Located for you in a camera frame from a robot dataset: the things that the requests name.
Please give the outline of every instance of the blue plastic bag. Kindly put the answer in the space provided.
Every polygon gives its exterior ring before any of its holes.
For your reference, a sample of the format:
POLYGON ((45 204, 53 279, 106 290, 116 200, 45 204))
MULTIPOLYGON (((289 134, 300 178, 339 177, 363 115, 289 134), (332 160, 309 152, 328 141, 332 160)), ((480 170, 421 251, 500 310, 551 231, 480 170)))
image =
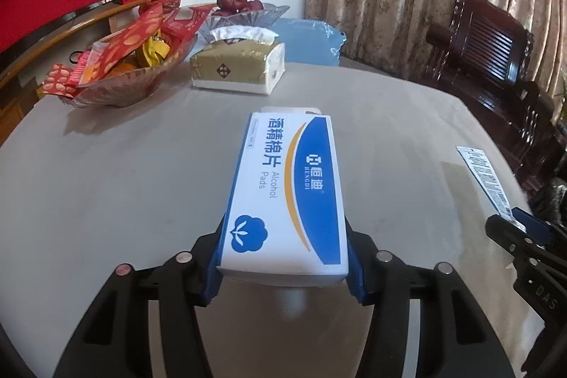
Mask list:
POLYGON ((285 42, 287 62, 338 66, 338 58, 347 36, 324 21, 280 18, 270 29, 285 42))

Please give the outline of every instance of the white and blue box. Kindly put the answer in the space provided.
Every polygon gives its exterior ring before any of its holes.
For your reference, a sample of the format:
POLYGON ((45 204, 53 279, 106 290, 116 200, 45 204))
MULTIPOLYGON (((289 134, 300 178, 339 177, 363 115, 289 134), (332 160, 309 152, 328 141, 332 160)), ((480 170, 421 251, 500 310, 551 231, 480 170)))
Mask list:
POLYGON ((348 273, 331 118, 253 113, 236 167, 218 269, 276 286, 327 286, 348 273))

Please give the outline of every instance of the wooden chair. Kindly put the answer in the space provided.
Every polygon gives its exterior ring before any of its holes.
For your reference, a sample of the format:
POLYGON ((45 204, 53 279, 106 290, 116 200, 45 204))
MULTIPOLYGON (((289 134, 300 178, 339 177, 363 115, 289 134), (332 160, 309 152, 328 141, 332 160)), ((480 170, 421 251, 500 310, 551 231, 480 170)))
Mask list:
POLYGON ((455 0, 450 26, 434 23, 426 42, 433 50, 420 83, 459 97, 523 180, 537 174, 554 104, 524 80, 532 34, 485 0, 455 0))

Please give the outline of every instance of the brand logo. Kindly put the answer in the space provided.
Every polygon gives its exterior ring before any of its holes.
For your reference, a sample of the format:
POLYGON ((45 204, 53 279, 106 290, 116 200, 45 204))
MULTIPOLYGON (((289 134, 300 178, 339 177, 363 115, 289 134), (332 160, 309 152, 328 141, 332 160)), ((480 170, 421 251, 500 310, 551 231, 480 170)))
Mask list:
POLYGON ((256 252, 262 248, 268 238, 264 221, 250 215, 240 215, 234 222, 232 248, 238 253, 256 252))

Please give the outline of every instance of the table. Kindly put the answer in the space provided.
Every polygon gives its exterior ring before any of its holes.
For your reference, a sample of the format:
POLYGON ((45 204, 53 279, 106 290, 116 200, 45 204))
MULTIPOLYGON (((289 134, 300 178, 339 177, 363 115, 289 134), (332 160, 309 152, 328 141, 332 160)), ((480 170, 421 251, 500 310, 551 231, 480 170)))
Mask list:
MULTIPOLYGON (((161 265, 216 228, 248 115, 263 106, 318 107, 332 117, 353 228, 408 264, 451 262, 519 374, 543 323, 512 289, 511 257, 484 234, 494 209, 455 146, 483 149, 511 205, 527 204, 458 99, 338 67, 289 63, 270 97, 191 89, 186 73, 179 68, 125 109, 73 109, 47 97, 0 149, 0 321, 39 378, 52 374, 118 264, 161 265)), ((407 376, 416 312, 413 303, 407 376)), ((217 378, 311 378, 314 370, 344 378, 354 376, 370 313, 344 285, 225 282, 198 318, 217 378)), ((154 365, 160 376, 159 354, 154 365)))

